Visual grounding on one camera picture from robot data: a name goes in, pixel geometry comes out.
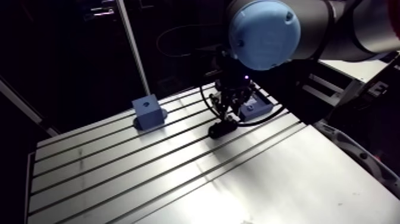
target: blue joint cap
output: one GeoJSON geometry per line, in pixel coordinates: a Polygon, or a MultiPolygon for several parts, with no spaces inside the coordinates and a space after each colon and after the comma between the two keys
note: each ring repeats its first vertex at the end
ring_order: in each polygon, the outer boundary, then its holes
{"type": "Polygon", "coordinates": [[[268,70],[293,55],[301,37],[295,12],[277,0],[243,6],[229,24],[233,57],[253,70],[268,70]]]}

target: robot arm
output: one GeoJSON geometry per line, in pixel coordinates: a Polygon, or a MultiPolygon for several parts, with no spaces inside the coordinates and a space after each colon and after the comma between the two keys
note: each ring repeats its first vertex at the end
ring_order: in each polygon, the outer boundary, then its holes
{"type": "Polygon", "coordinates": [[[231,56],[253,70],[288,59],[362,61],[400,49],[399,0],[234,0],[226,14],[231,56]]]}

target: dark background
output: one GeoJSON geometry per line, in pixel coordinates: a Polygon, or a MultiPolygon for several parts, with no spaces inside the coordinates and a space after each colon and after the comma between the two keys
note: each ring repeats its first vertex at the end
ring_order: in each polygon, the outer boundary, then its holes
{"type": "MultiPolygon", "coordinates": [[[[149,8],[142,8],[138,0],[125,3],[151,91],[164,98],[195,85],[191,75],[196,68],[190,57],[162,55],[156,48],[157,37],[176,26],[221,23],[227,3],[143,0],[143,5],[152,6],[149,8]]],[[[86,17],[88,9],[101,5],[93,0],[3,2],[0,75],[59,132],[127,110],[131,100],[145,95],[120,16],[86,17]]],[[[160,48],[168,54],[187,54],[222,39],[218,26],[188,27],[163,36],[160,48]]],[[[400,124],[400,73],[396,64],[400,65],[399,60],[374,80],[389,84],[384,96],[373,101],[360,97],[335,109],[330,124],[400,173],[400,132],[396,128],[400,124]]],[[[301,120],[312,124],[330,114],[333,107],[296,85],[310,69],[316,69],[316,74],[332,73],[310,62],[293,61],[255,73],[254,79],[301,120]]],[[[27,154],[49,136],[3,95],[0,108],[2,188],[7,196],[2,202],[13,223],[21,223],[27,154]]]]}

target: vertical rod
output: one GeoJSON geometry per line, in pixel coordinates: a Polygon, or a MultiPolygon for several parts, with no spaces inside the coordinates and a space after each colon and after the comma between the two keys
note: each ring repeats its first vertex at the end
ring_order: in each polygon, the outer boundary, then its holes
{"type": "Polygon", "coordinates": [[[139,70],[140,79],[142,80],[143,87],[147,95],[150,95],[149,85],[146,80],[145,71],[143,69],[142,61],[140,60],[138,47],[136,46],[135,37],[133,36],[132,27],[130,26],[128,13],[126,13],[126,8],[124,4],[124,0],[117,0],[118,10],[121,15],[122,23],[124,24],[125,32],[128,37],[130,49],[132,50],[133,57],[135,58],[135,62],[137,65],[137,69],[139,70]]]}
{"type": "Polygon", "coordinates": [[[43,128],[47,134],[51,137],[58,135],[57,131],[51,127],[44,128],[41,126],[42,118],[41,116],[32,110],[29,105],[27,105],[11,88],[9,88],[1,79],[0,79],[0,92],[5,95],[16,107],[18,107],[26,116],[28,116],[35,124],[39,125],[43,128]]]}

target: metal work surface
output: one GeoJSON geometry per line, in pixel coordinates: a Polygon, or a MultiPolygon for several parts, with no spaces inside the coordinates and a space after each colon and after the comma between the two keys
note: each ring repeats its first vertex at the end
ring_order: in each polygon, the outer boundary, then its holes
{"type": "Polygon", "coordinates": [[[400,223],[400,201],[287,110],[213,140],[197,89],[160,104],[146,132],[127,111],[38,143],[28,223],[400,223]]]}

